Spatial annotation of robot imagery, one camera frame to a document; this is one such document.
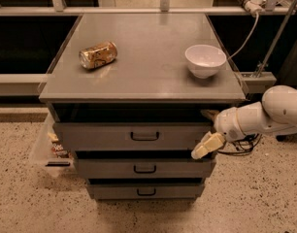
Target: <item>gold can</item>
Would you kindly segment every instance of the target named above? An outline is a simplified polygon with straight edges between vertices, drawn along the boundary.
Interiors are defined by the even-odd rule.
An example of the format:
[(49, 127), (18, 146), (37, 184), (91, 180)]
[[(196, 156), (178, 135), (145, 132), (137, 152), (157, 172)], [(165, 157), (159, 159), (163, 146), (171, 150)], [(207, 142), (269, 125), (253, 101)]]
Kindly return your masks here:
[(100, 43), (94, 47), (81, 50), (79, 57), (83, 68), (95, 69), (116, 59), (116, 45), (112, 42)]

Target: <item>floor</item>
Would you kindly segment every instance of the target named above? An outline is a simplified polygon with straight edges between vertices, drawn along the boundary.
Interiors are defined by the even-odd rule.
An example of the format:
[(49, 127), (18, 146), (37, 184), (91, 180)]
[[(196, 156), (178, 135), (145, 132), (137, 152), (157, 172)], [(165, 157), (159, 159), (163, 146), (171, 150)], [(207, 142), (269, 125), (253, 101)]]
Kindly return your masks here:
[(196, 200), (97, 202), (76, 174), (29, 160), (47, 112), (0, 108), (0, 232), (297, 232), (297, 134), (218, 154)]

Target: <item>cabinet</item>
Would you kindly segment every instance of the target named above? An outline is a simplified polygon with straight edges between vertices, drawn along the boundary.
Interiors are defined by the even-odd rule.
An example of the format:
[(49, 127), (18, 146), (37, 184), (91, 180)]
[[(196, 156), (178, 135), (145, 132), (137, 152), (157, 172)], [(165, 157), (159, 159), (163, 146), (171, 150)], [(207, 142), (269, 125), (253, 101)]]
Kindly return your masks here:
[[(113, 41), (115, 62), (87, 72), (79, 51)], [(228, 63), (199, 80), (184, 50), (218, 47), (202, 14), (83, 15), (40, 99), (94, 199), (196, 198), (215, 155), (191, 151), (211, 129), (202, 109), (245, 100)]]

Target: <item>gray tabletop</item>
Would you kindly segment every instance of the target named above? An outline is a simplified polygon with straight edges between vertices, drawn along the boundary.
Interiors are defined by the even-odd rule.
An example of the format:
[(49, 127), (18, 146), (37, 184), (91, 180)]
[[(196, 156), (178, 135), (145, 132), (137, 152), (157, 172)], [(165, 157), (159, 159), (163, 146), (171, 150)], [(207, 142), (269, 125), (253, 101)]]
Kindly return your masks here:
[[(85, 70), (79, 51), (104, 41), (116, 44), (114, 62)], [(205, 80), (187, 69), (185, 50), (219, 47), (202, 14), (88, 14), (49, 75), (41, 101), (231, 103), (245, 100), (228, 63)]]

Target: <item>gray drawer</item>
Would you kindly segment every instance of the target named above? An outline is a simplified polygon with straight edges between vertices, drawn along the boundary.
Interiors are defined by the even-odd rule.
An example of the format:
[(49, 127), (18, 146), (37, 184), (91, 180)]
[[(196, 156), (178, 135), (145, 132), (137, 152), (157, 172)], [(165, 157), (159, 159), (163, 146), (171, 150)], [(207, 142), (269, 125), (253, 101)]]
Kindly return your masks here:
[(79, 159), (75, 167), (80, 177), (85, 179), (206, 178), (211, 175), (215, 160)]
[(201, 195), (204, 188), (204, 179), (143, 179), (140, 181), (122, 180), (118, 183), (116, 183), (116, 180), (113, 180), (113, 183), (93, 182), (93, 184), (87, 186), (87, 191), (92, 199), (97, 200), (160, 198), (195, 199)]
[(192, 150), (209, 124), (56, 123), (55, 133), (67, 150)]

